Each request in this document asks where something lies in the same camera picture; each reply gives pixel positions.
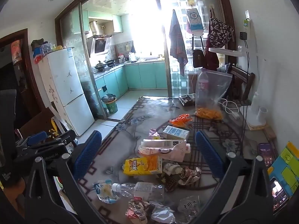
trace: refrigerator door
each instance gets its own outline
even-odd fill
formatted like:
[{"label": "refrigerator door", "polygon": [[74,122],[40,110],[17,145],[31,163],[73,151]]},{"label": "refrigerator door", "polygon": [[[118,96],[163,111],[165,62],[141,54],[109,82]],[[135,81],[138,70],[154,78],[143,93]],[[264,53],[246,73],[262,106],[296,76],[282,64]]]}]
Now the refrigerator door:
[{"label": "refrigerator door", "polygon": [[83,94],[72,48],[47,55],[56,91],[63,106]]},{"label": "refrigerator door", "polygon": [[77,136],[82,135],[95,121],[82,94],[64,107],[66,121],[71,125]]}]

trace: white refrigerator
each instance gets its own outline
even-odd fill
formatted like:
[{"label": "white refrigerator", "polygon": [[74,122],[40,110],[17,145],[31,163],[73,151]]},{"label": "white refrigerator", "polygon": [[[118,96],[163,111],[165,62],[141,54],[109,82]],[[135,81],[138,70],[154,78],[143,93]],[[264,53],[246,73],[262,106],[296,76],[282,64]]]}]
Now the white refrigerator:
[{"label": "white refrigerator", "polygon": [[72,48],[47,54],[38,67],[50,101],[76,135],[82,135],[95,119],[80,83]]}]

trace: frying pan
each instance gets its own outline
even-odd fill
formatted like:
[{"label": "frying pan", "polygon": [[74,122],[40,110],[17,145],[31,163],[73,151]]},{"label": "frying pan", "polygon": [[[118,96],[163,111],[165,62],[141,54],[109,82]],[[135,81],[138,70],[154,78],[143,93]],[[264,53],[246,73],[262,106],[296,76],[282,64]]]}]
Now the frying pan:
[{"label": "frying pan", "polygon": [[97,70],[104,69],[106,66],[107,64],[100,62],[95,66],[95,69]]}]

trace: trash can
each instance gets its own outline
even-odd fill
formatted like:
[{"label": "trash can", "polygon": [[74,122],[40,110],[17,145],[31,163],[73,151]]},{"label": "trash can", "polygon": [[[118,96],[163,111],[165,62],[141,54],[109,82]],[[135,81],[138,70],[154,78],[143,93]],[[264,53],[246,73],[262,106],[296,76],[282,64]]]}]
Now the trash can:
[{"label": "trash can", "polygon": [[118,109],[116,105],[116,96],[114,94],[108,93],[104,97],[102,97],[101,100],[107,106],[110,114],[114,114],[117,112]]}]

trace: tiled floor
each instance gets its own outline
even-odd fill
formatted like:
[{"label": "tiled floor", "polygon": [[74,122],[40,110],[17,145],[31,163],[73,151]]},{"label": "tiled floor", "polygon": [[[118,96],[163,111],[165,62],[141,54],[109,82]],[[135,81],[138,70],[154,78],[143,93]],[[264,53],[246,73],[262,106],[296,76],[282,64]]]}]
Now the tiled floor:
[{"label": "tiled floor", "polygon": [[84,143],[94,130],[101,132],[102,139],[104,139],[117,124],[118,122],[115,121],[98,119],[83,133],[83,135],[77,137],[77,139],[80,144]]},{"label": "tiled floor", "polygon": [[118,111],[108,118],[121,120],[141,96],[167,97],[168,93],[167,90],[129,90],[116,101]]},{"label": "tiled floor", "polygon": [[[167,97],[167,90],[129,90],[117,100],[118,111],[109,118],[121,120],[141,96]],[[115,121],[98,119],[77,139],[80,144],[84,143],[94,130],[101,132],[104,139],[117,124],[118,122]]]}]

